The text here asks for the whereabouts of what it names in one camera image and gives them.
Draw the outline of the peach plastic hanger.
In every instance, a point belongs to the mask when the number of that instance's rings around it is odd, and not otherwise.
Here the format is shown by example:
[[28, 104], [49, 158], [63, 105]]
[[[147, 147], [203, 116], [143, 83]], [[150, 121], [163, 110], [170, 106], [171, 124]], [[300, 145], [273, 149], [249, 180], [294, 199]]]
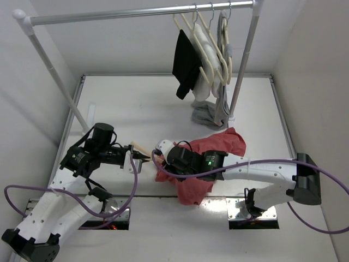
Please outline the peach plastic hanger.
[[143, 162], [149, 162], [151, 160], [151, 153], [149, 150], [143, 148], [134, 141], [131, 142], [134, 148], [133, 158], [136, 160], [141, 160]]

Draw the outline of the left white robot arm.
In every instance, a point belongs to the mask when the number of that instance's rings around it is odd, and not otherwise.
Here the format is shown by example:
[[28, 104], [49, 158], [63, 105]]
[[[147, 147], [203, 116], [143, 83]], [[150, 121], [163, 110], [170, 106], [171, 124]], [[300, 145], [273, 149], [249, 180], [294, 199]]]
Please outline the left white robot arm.
[[96, 123], [62, 159], [51, 184], [35, 207], [14, 229], [7, 229], [1, 239], [26, 261], [54, 261], [61, 245], [92, 217], [111, 224], [129, 209], [137, 188], [134, 180], [130, 197], [118, 206], [111, 193], [91, 180], [93, 171], [102, 164], [131, 168], [136, 175], [131, 145], [116, 142], [113, 126]]

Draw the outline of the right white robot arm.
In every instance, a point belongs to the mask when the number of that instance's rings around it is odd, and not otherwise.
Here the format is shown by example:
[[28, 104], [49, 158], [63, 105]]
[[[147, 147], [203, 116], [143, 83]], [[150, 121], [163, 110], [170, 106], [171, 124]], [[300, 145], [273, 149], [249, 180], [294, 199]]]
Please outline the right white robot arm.
[[322, 202], [320, 173], [307, 154], [300, 153], [297, 159], [265, 163], [224, 151], [196, 153], [179, 146], [161, 146], [160, 152], [164, 156], [165, 170], [179, 181], [192, 176], [207, 182], [252, 180], [268, 183], [264, 188], [244, 190], [244, 200], [236, 207], [247, 219], [258, 218], [270, 207], [289, 201], [310, 206]]

